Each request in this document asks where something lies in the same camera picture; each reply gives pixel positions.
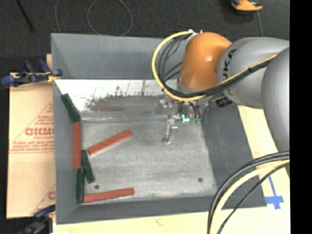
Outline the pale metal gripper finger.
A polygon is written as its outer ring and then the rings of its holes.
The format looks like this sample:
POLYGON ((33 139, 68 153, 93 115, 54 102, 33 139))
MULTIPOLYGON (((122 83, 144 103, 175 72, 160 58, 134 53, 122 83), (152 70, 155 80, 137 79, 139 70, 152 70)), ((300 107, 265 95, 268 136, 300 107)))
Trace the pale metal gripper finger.
POLYGON ((165 134, 165 137, 162 139, 163 144, 171 143, 171 125, 172 125, 172 120, 169 118, 167 120, 166 134, 165 134))
POLYGON ((170 123, 170 142, 175 141, 177 131, 178 122, 176 120, 172 120, 170 123))

